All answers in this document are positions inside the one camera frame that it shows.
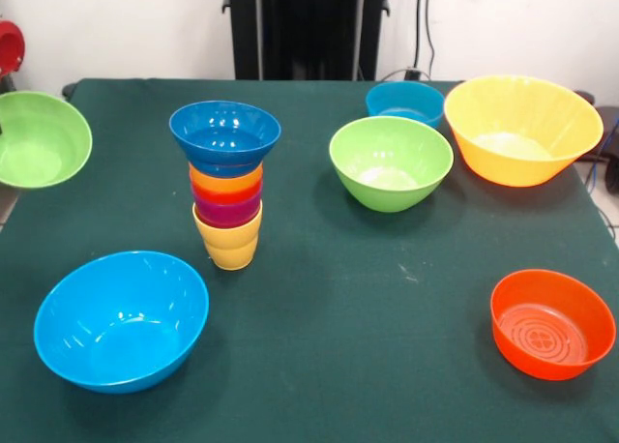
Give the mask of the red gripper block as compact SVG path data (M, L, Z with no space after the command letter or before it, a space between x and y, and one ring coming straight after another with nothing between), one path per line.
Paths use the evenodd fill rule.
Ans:
M19 70L25 54L25 41L20 28L9 20L0 21L1 77Z

